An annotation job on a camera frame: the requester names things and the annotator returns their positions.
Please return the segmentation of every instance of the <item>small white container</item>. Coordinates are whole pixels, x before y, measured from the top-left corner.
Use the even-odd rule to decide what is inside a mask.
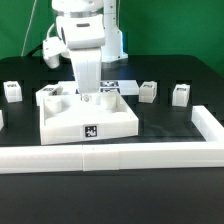
[[[152,103],[157,94],[156,82],[144,82],[139,89],[139,102]]]
[[[138,118],[119,93],[96,93],[89,99],[84,102],[79,94],[41,98],[41,144],[138,135]]]
[[[172,106],[186,107],[190,95],[190,85],[176,85],[173,91]]]
[[[8,103],[22,101],[21,87],[17,81],[4,82],[4,91]]]

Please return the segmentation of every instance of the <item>white tray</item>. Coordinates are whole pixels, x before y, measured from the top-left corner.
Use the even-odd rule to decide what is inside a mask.
[[[138,118],[117,92],[48,96],[40,103],[41,144],[138,135]]]

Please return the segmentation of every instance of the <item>green backdrop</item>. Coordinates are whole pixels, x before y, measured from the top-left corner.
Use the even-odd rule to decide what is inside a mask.
[[[33,2],[0,1],[0,59],[21,55]],[[223,11],[223,0],[121,0],[125,47],[129,55],[193,55],[224,76]],[[38,0],[26,53],[53,20],[51,0]]]

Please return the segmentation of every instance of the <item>white robot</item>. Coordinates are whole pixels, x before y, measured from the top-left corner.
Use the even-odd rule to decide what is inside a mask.
[[[101,62],[127,58],[122,32],[116,25],[116,0],[52,0],[57,37],[43,41],[44,60],[59,66],[59,54],[70,58],[78,91],[85,101],[99,91]]]

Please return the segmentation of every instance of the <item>black cable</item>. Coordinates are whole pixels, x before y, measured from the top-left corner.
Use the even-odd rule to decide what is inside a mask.
[[[34,53],[43,49],[43,44],[38,45],[36,48],[27,53],[26,57],[32,57]]]

